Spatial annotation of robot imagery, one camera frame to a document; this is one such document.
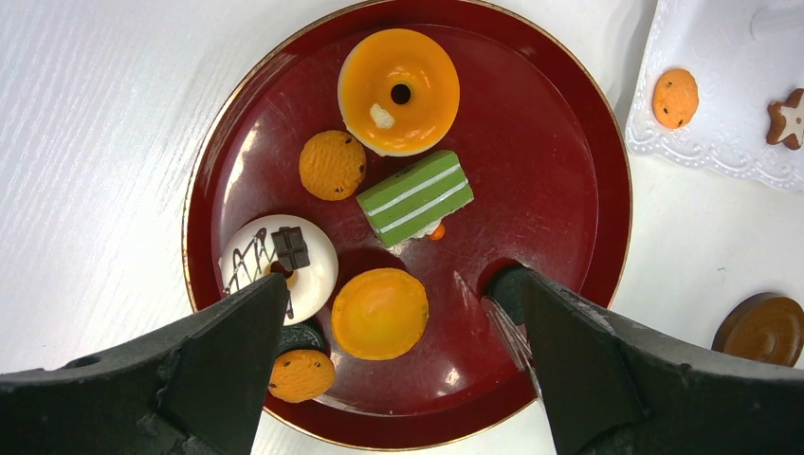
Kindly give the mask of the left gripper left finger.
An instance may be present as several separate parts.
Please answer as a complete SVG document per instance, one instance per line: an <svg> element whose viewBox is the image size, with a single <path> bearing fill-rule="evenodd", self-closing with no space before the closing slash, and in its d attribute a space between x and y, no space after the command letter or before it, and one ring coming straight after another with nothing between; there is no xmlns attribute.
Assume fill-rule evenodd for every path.
<svg viewBox="0 0 804 455"><path fill-rule="evenodd" d="M289 292L278 274L56 370L1 377L5 454L248 454Z"/></svg>

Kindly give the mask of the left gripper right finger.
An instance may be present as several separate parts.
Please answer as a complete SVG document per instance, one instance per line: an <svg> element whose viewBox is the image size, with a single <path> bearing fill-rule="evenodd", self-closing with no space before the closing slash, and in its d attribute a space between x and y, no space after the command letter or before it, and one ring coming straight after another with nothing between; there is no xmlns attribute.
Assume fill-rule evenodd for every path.
<svg viewBox="0 0 804 455"><path fill-rule="evenodd" d="M521 305L558 453L802 452L802 371L667 336L535 271Z"/></svg>

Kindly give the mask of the green striped cake slice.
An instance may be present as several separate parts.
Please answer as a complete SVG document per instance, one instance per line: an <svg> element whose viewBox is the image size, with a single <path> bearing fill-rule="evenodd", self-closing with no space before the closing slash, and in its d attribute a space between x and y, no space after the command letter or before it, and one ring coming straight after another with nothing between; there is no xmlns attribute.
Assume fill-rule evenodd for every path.
<svg viewBox="0 0 804 455"><path fill-rule="evenodd" d="M444 218L474 200L458 155L434 152L356 198L386 248L431 235Z"/></svg>

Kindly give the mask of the dark red round tray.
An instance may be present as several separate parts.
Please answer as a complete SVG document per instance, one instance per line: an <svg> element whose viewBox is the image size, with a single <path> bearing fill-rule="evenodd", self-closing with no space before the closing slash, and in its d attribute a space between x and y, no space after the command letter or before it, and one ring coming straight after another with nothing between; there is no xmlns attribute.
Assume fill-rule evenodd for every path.
<svg viewBox="0 0 804 455"><path fill-rule="evenodd" d="M300 183L313 134L342 125L340 67L371 33L423 32L454 62L457 119L441 147L460 158L474 201L440 241L384 248L357 202L324 202ZM331 346L336 382L318 400L267 397L277 420L319 440L378 450L429 448L492 428L533 402L472 295L521 264L608 306L630 239L630 170L612 109L552 35L481 1L366 1L302 28L244 77L196 159L183 227L185 280L196 310L223 295L218 264L246 223L292 214L319 226L338 254L338 284L375 267L426 287L421 341L387 362Z"/></svg>

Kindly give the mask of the small chip cookie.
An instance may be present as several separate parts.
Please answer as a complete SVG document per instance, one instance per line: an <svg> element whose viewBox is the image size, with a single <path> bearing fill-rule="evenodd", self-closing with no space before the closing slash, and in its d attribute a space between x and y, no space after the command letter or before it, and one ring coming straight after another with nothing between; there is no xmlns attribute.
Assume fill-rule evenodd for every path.
<svg viewBox="0 0 804 455"><path fill-rule="evenodd" d="M669 129L687 125L699 104L698 85L686 69L669 69L660 76L654 87L653 114L660 124Z"/></svg>

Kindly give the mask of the white star cookie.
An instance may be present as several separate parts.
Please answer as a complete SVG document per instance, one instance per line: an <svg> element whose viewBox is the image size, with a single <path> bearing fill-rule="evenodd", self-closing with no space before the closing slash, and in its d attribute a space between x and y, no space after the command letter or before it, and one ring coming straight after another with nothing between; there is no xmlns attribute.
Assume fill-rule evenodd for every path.
<svg viewBox="0 0 804 455"><path fill-rule="evenodd" d="M803 89L796 88L784 101L773 101L767 107L770 126L766 135L769 145L783 144L790 150L803 145Z"/></svg>

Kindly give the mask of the white three-tier dessert stand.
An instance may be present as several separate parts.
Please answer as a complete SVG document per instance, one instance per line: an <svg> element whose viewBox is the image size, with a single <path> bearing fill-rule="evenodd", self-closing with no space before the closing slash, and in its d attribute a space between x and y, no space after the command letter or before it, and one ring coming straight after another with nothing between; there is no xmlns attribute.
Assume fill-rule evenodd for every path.
<svg viewBox="0 0 804 455"><path fill-rule="evenodd" d="M700 104L679 129L652 111L669 69L691 73ZM803 152L769 145L768 105L803 84L800 1L660 1L656 5L625 128L634 155L659 155L690 169L803 188Z"/></svg>

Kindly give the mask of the metal serving tongs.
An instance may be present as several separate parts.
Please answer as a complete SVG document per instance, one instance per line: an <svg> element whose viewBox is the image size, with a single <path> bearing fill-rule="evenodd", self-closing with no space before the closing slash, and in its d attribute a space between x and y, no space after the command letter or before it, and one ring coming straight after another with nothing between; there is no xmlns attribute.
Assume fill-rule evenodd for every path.
<svg viewBox="0 0 804 455"><path fill-rule="evenodd" d="M517 370L528 376L535 396L541 398L541 388L534 368L532 351L525 335L495 300L490 297L482 297L480 305Z"/></svg>

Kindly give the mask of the dark chocolate sandwich cookie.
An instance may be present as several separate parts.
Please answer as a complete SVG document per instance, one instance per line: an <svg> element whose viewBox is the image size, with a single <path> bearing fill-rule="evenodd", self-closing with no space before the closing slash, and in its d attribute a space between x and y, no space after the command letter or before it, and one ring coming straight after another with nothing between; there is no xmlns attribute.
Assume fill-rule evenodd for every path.
<svg viewBox="0 0 804 455"><path fill-rule="evenodd" d="M524 324L521 291L527 271L523 265L508 265L491 277L485 289L487 296L498 303L517 326Z"/></svg>

